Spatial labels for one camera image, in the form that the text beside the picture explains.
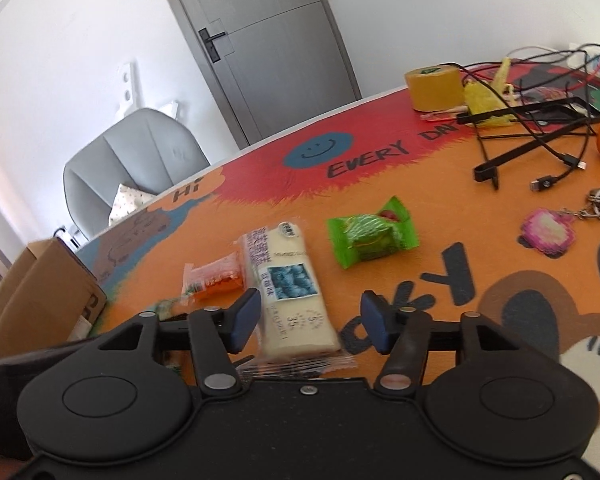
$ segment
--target keychain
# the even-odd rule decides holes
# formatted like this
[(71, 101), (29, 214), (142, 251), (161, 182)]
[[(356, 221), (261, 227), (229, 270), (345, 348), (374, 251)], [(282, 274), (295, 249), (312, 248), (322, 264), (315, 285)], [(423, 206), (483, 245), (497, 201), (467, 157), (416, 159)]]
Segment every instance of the keychain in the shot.
[(572, 223), (577, 218), (600, 220), (600, 188), (592, 189), (587, 195), (587, 206), (579, 211), (562, 209), (551, 211), (537, 209), (522, 224), (522, 239), (551, 258), (562, 256), (575, 241)]

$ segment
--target cable plug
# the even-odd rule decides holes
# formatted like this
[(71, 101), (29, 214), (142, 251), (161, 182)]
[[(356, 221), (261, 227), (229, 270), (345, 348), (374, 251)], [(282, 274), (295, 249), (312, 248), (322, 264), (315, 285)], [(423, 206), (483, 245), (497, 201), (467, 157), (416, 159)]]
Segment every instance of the cable plug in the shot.
[(557, 179), (554, 176), (541, 176), (540, 178), (532, 180), (529, 183), (529, 187), (531, 188), (531, 191), (546, 191), (547, 189), (551, 188), (556, 181)]
[(587, 169), (586, 162), (580, 160), (577, 156), (569, 155), (569, 153), (563, 153), (560, 159), (570, 168)]

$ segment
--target chair backrest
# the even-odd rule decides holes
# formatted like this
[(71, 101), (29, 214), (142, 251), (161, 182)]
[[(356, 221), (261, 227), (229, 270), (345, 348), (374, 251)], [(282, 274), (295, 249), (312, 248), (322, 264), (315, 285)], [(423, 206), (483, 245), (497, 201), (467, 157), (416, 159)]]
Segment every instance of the chair backrest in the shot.
[(66, 206), (80, 231), (91, 239), (106, 229), (119, 184), (157, 195), (208, 165), (186, 127), (161, 112), (142, 108), (65, 165)]

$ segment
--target cardboard box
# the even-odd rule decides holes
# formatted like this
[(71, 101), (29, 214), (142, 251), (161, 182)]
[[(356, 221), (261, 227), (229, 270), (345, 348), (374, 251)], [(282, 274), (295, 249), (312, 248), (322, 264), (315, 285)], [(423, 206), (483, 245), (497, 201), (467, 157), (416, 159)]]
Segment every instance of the cardboard box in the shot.
[(58, 238), (30, 243), (0, 282), (0, 357), (86, 337), (106, 299)]

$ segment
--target green candy wrapper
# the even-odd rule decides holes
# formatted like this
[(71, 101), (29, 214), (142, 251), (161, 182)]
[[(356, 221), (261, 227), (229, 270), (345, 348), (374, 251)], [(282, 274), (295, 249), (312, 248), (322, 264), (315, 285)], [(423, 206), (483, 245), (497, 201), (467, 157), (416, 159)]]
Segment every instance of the green candy wrapper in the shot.
[(391, 197), (378, 214), (332, 218), (327, 220), (327, 227), (336, 259), (344, 269), (420, 244), (411, 215), (397, 196)]

